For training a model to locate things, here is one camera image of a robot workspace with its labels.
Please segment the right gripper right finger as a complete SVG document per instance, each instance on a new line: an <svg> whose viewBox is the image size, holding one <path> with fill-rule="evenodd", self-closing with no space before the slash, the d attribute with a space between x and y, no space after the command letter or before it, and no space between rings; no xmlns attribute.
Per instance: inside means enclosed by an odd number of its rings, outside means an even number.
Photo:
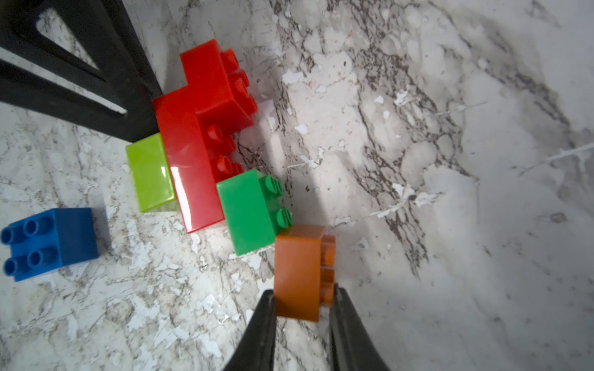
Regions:
<svg viewBox="0 0 594 371"><path fill-rule="evenodd" d="M338 284L334 285L329 330L331 370L389 370L375 349L346 289Z"/></svg>

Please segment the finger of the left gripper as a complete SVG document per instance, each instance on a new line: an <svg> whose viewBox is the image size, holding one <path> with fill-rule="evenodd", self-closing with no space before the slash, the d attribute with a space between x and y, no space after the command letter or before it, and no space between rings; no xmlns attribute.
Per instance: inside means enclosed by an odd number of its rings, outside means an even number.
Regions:
<svg viewBox="0 0 594 371"><path fill-rule="evenodd" d="M125 114L113 111L6 61L1 62L1 101L127 142L137 142L159 131L152 110Z"/></svg>
<svg viewBox="0 0 594 371"><path fill-rule="evenodd" d="M57 12L90 63L38 30L48 9ZM123 96L126 77L149 98L162 93L121 1L3 1L1 47L106 99Z"/></svg>

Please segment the blue lego brick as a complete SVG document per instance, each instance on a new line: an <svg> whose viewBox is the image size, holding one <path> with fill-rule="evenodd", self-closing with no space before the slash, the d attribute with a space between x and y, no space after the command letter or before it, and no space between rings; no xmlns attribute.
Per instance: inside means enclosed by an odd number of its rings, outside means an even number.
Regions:
<svg viewBox="0 0 594 371"><path fill-rule="evenodd" d="M90 208L57 208L16 221L1 231L11 257L2 266L16 282L99 258Z"/></svg>

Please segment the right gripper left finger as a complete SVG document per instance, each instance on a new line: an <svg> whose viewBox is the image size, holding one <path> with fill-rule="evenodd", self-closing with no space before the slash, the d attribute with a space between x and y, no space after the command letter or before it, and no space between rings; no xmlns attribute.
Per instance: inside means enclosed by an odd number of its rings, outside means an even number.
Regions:
<svg viewBox="0 0 594 371"><path fill-rule="evenodd" d="M276 301L273 290L266 290L224 371L273 370L275 337Z"/></svg>

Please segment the lime green lego brick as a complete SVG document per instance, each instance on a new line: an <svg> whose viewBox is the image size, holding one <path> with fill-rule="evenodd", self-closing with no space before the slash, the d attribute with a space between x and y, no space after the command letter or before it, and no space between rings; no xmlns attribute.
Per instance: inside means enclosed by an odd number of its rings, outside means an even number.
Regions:
<svg viewBox="0 0 594 371"><path fill-rule="evenodd" d="M141 213L178 211L176 191L161 134L151 135L125 148Z"/></svg>

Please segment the orange lego brick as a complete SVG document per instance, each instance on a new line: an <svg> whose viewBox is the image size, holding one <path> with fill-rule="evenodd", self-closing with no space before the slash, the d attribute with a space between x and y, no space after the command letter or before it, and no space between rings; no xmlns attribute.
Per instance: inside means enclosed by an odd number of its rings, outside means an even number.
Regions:
<svg viewBox="0 0 594 371"><path fill-rule="evenodd" d="M317 322L333 305L337 240L324 226L294 225L275 238L276 314Z"/></svg>

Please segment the long red lego brick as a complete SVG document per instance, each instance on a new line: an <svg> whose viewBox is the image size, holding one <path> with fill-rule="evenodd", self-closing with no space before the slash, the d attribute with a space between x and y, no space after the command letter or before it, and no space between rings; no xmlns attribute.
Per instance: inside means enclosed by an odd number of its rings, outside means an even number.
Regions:
<svg viewBox="0 0 594 371"><path fill-rule="evenodd" d="M153 101L184 226L194 233L224 220L217 184L243 173L237 150L217 124L204 124L179 89Z"/></svg>

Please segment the small red lego brick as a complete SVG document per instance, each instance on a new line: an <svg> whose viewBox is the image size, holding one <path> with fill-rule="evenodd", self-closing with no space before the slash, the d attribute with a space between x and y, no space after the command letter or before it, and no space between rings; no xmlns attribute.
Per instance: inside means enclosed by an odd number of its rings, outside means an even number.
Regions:
<svg viewBox="0 0 594 371"><path fill-rule="evenodd" d="M232 49L210 40L180 55L190 107L203 125L216 125L225 135L250 128L258 106L249 94L246 72Z"/></svg>

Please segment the dark green lego brick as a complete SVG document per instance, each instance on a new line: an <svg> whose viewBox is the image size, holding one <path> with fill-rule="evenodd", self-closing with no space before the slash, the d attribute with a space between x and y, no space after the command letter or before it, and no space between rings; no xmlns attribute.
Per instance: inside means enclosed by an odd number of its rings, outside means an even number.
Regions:
<svg viewBox="0 0 594 371"><path fill-rule="evenodd" d="M235 254L250 254L275 243L292 226L281 205L283 188L274 176L250 170L217 184Z"/></svg>

